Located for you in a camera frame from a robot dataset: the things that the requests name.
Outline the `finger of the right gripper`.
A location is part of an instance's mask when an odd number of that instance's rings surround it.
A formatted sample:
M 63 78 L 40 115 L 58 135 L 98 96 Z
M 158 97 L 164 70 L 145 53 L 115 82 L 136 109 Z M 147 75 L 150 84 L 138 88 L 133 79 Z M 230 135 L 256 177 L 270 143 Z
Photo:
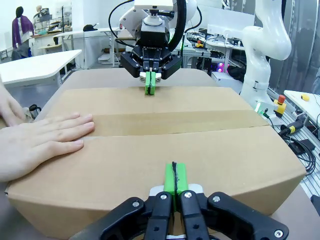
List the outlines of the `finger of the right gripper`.
M 180 55 L 170 54 L 167 57 L 155 58 L 149 71 L 149 94 L 154 95 L 156 84 L 160 83 L 161 80 L 168 79 L 181 68 L 181 65 L 182 57 Z
M 151 94 L 151 72 L 149 65 L 144 66 L 143 59 L 135 59 L 132 52 L 125 51 L 120 55 L 121 65 L 130 73 L 134 78 L 139 78 L 145 83 L 145 94 Z

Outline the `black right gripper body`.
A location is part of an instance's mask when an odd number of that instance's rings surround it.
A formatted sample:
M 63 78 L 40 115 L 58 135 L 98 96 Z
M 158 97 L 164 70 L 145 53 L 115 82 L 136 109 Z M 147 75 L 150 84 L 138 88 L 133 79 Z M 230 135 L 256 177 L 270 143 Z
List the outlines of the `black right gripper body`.
M 131 51 L 131 57 L 140 65 L 141 72 L 160 73 L 173 60 L 166 34 L 150 31 L 141 32 L 140 39 Z

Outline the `person's right hand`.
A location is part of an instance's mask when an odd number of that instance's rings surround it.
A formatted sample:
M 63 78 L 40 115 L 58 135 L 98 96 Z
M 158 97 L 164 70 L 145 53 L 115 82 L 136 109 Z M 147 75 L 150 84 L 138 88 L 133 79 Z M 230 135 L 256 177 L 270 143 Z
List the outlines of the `person's right hand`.
M 21 178 L 51 158 L 79 151 L 81 138 L 94 129 L 93 116 L 79 113 L 1 129 L 0 181 Z

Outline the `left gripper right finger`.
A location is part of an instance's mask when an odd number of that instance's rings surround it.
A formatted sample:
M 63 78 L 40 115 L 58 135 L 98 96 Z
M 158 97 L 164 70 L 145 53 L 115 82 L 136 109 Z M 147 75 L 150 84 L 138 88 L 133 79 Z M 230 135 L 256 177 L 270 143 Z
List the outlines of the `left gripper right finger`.
M 187 183 L 186 166 L 174 163 L 174 194 L 188 240 L 208 240 L 209 230 L 231 240 L 285 240 L 289 228 L 233 197 L 196 193 Z

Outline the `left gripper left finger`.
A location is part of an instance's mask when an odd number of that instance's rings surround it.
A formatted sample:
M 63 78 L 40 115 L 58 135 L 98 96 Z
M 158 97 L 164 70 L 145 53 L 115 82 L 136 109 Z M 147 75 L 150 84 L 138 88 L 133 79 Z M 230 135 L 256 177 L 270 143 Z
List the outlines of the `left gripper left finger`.
M 147 200 L 130 197 L 105 216 L 73 235 L 73 240 L 165 240 L 177 190 L 177 163 L 165 167 L 163 191 Z

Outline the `person's left hand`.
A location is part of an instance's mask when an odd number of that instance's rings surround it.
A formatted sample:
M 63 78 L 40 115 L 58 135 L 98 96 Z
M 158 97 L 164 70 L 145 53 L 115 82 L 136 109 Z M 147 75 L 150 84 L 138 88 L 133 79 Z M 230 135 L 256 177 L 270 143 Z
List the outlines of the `person's left hand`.
M 2 79 L 0 79 L 0 116 L 7 127 L 26 122 L 24 109 L 5 88 Z

